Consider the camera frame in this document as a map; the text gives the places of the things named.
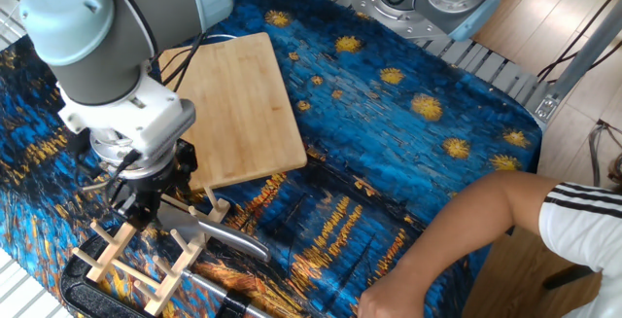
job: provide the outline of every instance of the person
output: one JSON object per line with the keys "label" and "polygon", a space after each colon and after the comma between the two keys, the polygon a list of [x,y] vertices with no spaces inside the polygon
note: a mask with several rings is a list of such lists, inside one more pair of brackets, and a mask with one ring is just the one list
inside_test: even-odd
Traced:
{"label": "person", "polygon": [[422,318],[434,279],[511,226],[603,273],[597,297],[565,317],[622,317],[622,195],[516,171],[495,172],[456,195],[396,267],[363,293],[358,317]]}

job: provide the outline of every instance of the white t-shirt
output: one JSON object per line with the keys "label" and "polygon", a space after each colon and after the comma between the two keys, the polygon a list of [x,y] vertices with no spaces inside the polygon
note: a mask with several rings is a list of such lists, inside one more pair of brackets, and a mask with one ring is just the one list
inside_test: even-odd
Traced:
{"label": "white t-shirt", "polygon": [[598,296],[565,318],[622,318],[622,195],[562,183],[544,200],[539,229],[551,251],[603,273]]}

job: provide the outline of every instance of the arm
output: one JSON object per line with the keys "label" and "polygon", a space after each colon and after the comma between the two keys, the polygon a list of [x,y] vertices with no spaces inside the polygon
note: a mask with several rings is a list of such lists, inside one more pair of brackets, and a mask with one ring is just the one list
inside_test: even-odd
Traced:
{"label": "arm", "polygon": [[496,172],[470,185],[441,210],[394,270],[363,293],[359,318],[423,317],[428,288],[453,262],[514,225],[539,234],[542,202],[559,183]]}

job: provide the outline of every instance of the wooden cutting board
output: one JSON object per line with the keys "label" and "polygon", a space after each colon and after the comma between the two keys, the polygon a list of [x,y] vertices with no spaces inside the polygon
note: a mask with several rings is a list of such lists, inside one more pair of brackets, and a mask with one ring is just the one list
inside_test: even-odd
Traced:
{"label": "wooden cutting board", "polygon": [[[164,66],[183,49],[165,52]],[[175,58],[166,78],[186,55]],[[173,88],[177,79],[169,84]],[[178,94],[196,107],[184,134],[196,149],[190,186],[217,188],[304,166],[306,153],[270,38],[260,33],[201,46]]]}

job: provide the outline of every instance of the starry night tablecloth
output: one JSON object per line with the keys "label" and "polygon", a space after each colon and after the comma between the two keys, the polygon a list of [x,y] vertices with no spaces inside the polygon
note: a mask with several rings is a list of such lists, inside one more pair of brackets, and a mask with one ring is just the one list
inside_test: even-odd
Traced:
{"label": "starry night tablecloth", "polygon": [[[234,203],[225,222],[266,243],[269,264],[210,241],[194,270],[275,316],[355,315],[361,292],[454,193],[495,169],[537,163],[542,133],[519,104],[329,0],[236,0],[214,32],[269,34],[309,164],[216,190]],[[118,222],[100,195],[77,191],[54,83],[27,37],[0,53],[0,246],[59,297],[61,270],[93,235],[90,221]],[[172,261],[179,252],[148,228],[122,260],[159,278],[151,257]],[[436,280],[427,317],[460,316],[487,252]],[[132,281],[111,272],[100,287],[144,304]],[[164,316],[214,316],[214,298],[182,287]]]}

